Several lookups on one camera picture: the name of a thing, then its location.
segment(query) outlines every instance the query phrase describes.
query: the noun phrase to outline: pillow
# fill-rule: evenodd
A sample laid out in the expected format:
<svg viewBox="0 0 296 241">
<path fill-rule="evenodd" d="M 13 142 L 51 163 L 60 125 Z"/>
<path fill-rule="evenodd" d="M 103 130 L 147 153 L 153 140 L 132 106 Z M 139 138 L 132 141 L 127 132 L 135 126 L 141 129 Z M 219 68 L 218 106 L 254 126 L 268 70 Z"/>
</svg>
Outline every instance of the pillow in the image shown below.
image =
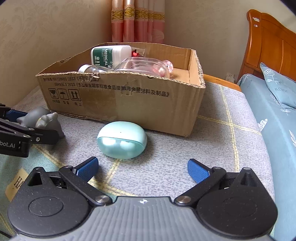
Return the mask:
<svg viewBox="0 0 296 241">
<path fill-rule="evenodd" d="M 268 89 L 284 108 L 296 108 L 296 82 L 260 63 Z"/>
</svg>

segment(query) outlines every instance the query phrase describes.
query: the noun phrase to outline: wine glass icon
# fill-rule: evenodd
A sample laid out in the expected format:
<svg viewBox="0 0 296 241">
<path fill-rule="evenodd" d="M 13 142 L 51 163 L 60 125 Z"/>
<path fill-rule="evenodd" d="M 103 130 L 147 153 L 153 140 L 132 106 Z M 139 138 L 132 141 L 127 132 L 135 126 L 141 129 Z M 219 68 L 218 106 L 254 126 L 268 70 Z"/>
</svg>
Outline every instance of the wine glass icon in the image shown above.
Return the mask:
<svg viewBox="0 0 296 241">
<path fill-rule="evenodd" d="M 49 91 L 50 91 L 50 93 L 52 93 L 53 95 L 56 93 L 56 90 L 55 90 L 55 89 L 51 89 L 51 90 L 49 90 Z"/>
</svg>

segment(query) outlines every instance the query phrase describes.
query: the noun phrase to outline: curtain fold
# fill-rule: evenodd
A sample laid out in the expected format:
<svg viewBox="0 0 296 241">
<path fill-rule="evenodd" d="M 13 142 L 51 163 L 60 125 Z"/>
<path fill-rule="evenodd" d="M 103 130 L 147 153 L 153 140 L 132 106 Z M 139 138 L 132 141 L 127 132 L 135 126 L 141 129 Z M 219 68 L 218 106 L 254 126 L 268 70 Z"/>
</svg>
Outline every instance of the curtain fold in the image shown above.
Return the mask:
<svg viewBox="0 0 296 241">
<path fill-rule="evenodd" d="M 163 43 L 165 0 L 112 0 L 112 42 Z"/>
</svg>

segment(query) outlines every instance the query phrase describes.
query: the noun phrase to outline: wall socket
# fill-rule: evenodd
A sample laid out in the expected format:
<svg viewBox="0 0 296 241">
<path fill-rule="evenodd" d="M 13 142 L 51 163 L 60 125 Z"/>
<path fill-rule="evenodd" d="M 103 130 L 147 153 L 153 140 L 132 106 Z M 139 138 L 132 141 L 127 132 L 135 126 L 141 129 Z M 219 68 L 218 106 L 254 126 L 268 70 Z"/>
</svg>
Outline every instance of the wall socket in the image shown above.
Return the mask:
<svg viewBox="0 0 296 241">
<path fill-rule="evenodd" d="M 234 83 L 234 74 L 227 72 L 225 80 Z"/>
</svg>

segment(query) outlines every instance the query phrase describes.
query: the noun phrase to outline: white bottle cap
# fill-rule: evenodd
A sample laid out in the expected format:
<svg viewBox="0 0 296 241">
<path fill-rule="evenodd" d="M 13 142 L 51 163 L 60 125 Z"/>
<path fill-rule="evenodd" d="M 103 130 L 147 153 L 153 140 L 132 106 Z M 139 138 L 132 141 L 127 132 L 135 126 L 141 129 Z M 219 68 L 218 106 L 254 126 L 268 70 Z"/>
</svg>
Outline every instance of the white bottle cap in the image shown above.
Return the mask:
<svg viewBox="0 0 296 241">
<path fill-rule="evenodd" d="M 85 64 L 79 68 L 78 72 L 84 73 L 84 71 L 86 71 L 86 69 L 90 66 L 91 66 L 90 64 Z"/>
</svg>

